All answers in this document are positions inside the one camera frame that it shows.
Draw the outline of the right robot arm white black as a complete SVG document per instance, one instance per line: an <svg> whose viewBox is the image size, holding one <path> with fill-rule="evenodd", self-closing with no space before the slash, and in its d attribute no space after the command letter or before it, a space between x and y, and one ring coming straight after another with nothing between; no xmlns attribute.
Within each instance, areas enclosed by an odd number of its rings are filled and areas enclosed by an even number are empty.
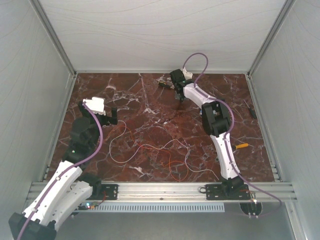
<svg viewBox="0 0 320 240"><path fill-rule="evenodd" d="M230 131L234 126L230 107L202 90L184 70L172 71L170 78L181 101L189 99L201 108L202 127L215 146L220 164L221 184L206 185L206 198L249 200L251 195L237 167L230 142Z"/></svg>

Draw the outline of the black zip tie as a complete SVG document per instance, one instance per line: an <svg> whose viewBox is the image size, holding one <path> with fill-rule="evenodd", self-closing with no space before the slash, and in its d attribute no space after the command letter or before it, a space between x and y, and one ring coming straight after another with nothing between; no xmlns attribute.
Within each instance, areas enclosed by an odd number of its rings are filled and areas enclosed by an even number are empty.
<svg viewBox="0 0 320 240"><path fill-rule="evenodd" d="M174 109L173 111L173 114L170 115L168 118L166 118L164 121L163 121L163 124L167 124L169 123L171 120L173 120L174 118L176 117L179 117L180 114L183 112L183 101L180 100L177 107Z"/></svg>

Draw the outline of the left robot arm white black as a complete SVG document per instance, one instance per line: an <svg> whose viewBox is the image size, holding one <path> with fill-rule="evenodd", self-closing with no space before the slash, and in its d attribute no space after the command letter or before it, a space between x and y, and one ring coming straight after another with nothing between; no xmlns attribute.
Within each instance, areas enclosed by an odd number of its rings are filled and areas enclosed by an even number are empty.
<svg viewBox="0 0 320 240"><path fill-rule="evenodd" d="M72 124L69 146L54 175L30 205L22 213L13 213L8 221L13 239L54 240L82 202L102 195L101 180L83 171L102 148L103 126L118 123L117 109L112 108L108 116L104 101L92 97L79 102L82 117Z"/></svg>

